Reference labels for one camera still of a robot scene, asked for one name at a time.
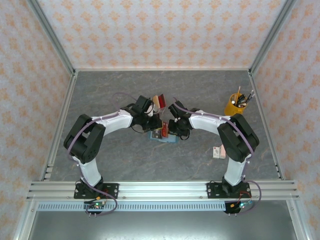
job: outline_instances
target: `small box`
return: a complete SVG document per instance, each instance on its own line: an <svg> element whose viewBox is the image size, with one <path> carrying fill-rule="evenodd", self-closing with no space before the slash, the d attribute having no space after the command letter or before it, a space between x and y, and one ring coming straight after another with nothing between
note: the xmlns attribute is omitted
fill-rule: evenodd
<svg viewBox="0 0 320 240"><path fill-rule="evenodd" d="M225 159L226 158L226 150L223 145L220 147L214 146L213 147L213 158L214 159Z"/></svg>

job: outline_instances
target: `floral wallpaper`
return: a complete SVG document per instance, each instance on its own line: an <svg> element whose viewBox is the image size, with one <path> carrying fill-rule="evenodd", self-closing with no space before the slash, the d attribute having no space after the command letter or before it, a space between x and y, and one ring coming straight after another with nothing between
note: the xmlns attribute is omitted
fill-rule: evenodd
<svg viewBox="0 0 320 240"><path fill-rule="evenodd" d="M39 0L81 68L246 68L285 0Z"/></svg>
<svg viewBox="0 0 320 240"><path fill-rule="evenodd" d="M276 150L320 239L320 3L298 0L254 76Z"/></svg>
<svg viewBox="0 0 320 240"><path fill-rule="evenodd" d="M69 74L26 0L0 1L0 239L39 180Z"/></svg>

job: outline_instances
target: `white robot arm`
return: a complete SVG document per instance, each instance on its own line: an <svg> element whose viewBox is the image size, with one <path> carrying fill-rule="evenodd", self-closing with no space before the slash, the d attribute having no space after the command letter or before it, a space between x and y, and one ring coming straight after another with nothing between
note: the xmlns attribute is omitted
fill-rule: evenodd
<svg viewBox="0 0 320 240"><path fill-rule="evenodd" d="M172 104L169 110L175 118L169 121L168 129L171 134L188 137L192 129L202 129L220 136L229 160L219 191L224 191L230 198L238 195L243 184L242 174L246 159L259 145L258 137L244 117L241 114L217 116L196 108L188 111L179 101ZM92 122L94 123L86 130L83 129ZM235 133L230 123L237 126L247 143ZM89 117L83 114L78 118L63 145L80 165L83 184L87 182L92 187L102 190L103 178L96 163L102 139L111 132L134 125L142 126L144 131L162 127L159 115L153 113L153 103L150 99L140 96L136 103L123 107L118 112L100 117Z"/></svg>

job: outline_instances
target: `aluminum frame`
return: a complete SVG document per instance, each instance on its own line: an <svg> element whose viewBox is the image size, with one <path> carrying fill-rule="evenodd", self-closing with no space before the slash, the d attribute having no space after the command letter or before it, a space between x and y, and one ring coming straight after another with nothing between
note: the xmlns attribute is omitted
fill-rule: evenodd
<svg viewBox="0 0 320 240"><path fill-rule="evenodd" d="M252 66L249 69L252 75L255 74L255 72L259 68L259 65L267 55L269 48L271 47L272 43L276 39L278 32L280 31L281 27L284 25L287 17L291 13L291 9L293 8L296 2L297 0L286 0L286 2L284 3L278 17L276 18L274 24L272 25L268 35L266 36L258 54L256 55L252 63Z"/></svg>
<svg viewBox="0 0 320 240"><path fill-rule="evenodd" d="M76 72L126 72L126 71L247 71L247 67L235 68L77 68Z"/></svg>
<svg viewBox="0 0 320 240"><path fill-rule="evenodd" d="M274 163L275 163L275 165L277 167L277 170L278 170L278 173L279 173L279 177L283 180L285 171L284 171L284 168L283 168L281 162L279 161L279 156L278 156L278 153L276 151L275 144L274 144L275 141L272 138L272 135L270 134L270 131L269 131L269 128L268 128L268 123L267 123L266 115L264 113L264 109L263 109L261 101L260 101L259 92L258 92L258 89L256 87L254 77L252 76L250 71L248 71L248 75L249 75L249 79L250 79L250 82L251 82L251 85L252 85L252 89L253 89L253 91L255 93L256 103L257 103L257 106L258 106L258 109L259 109L259 112L260 112L260 116L261 116L261 119L262 119L262 124L264 126L264 130L265 130L265 133L266 133L266 138L267 138L269 146L270 146L272 158L273 158Z"/></svg>
<svg viewBox="0 0 320 240"><path fill-rule="evenodd" d="M287 200L286 204L297 239L313 240L302 202Z"/></svg>
<svg viewBox="0 0 320 240"><path fill-rule="evenodd" d="M27 240L29 239L32 226L36 217L39 202L30 201L26 203L24 211L19 220L17 229L15 231L13 240Z"/></svg>
<svg viewBox="0 0 320 240"><path fill-rule="evenodd" d="M60 43L54 29L52 28L51 24L49 23L44 11L42 10L38 0L26 0L32 9L35 16L38 18L44 32L48 36L49 40L51 41L53 47L55 48L56 52L58 53L63 65L65 66L66 70L70 73L74 73L74 68L72 63L66 54L62 44Z"/></svg>
<svg viewBox="0 0 320 240"><path fill-rule="evenodd" d="M46 165L44 166L44 169L42 169L42 175L39 178L40 181L43 181L44 179L50 178L50 175L49 176L47 175L48 168L49 167L52 168L53 164L55 163L55 159L56 159L56 155L57 155L57 151L58 151L58 147L59 147L59 142L60 142L62 131L63 131L64 125L65 125L65 121L66 121L69 105L71 102L72 94L74 92L74 88L76 85L77 76L78 76L77 72L75 72L74 74L72 74L70 76L69 85L68 85L67 91L64 96L63 104L61 106L59 120L57 122L54 136L53 136L53 139L51 142L51 147L50 147L49 153L46 158Z"/></svg>
<svg viewBox="0 0 320 240"><path fill-rule="evenodd" d="M237 201L237 198L208 198L208 181L117 181L118 201ZM299 200L297 186L293 180L256 180L261 187L261 200ZM257 186L250 183L252 200L259 198ZM74 199L73 181L34 181L27 194L27 201L80 201Z"/></svg>

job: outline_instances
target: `book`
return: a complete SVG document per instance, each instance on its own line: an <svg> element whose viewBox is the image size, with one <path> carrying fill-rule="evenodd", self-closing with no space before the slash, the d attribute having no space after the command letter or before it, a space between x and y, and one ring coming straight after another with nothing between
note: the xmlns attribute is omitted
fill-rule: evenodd
<svg viewBox="0 0 320 240"><path fill-rule="evenodd" d="M156 129L156 130L153 130L151 132L151 136L152 138L154 139L162 139L162 128L161 129Z"/></svg>
<svg viewBox="0 0 320 240"><path fill-rule="evenodd" d="M153 110L157 113L160 109L160 103L159 103L159 97L158 95L155 95L153 98L152 98L152 101L154 103L153 105Z"/></svg>
<svg viewBox="0 0 320 240"><path fill-rule="evenodd" d="M168 137L161 137L161 138L156 138L153 137L153 132L154 131L149 131L148 132L148 138L150 140L162 142L162 143L177 143L179 141L179 138L176 135L168 134Z"/></svg>
<svg viewBox="0 0 320 240"><path fill-rule="evenodd" d="M159 96L158 99L159 99L160 108L161 109L164 108L164 101L163 101L162 97Z"/></svg>
<svg viewBox="0 0 320 240"><path fill-rule="evenodd" d="M168 137L168 123L167 122L162 123L161 136L163 138Z"/></svg>
<svg viewBox="0 0 320 240"><path fill-rule="evenodd" d="M163 107L162 108L165 108L167 106L167 103L166 103L166 99L165 99L165 95L164 94L161 94L159 96L159 98L162 99L162 103L163 103Z"/></svg>

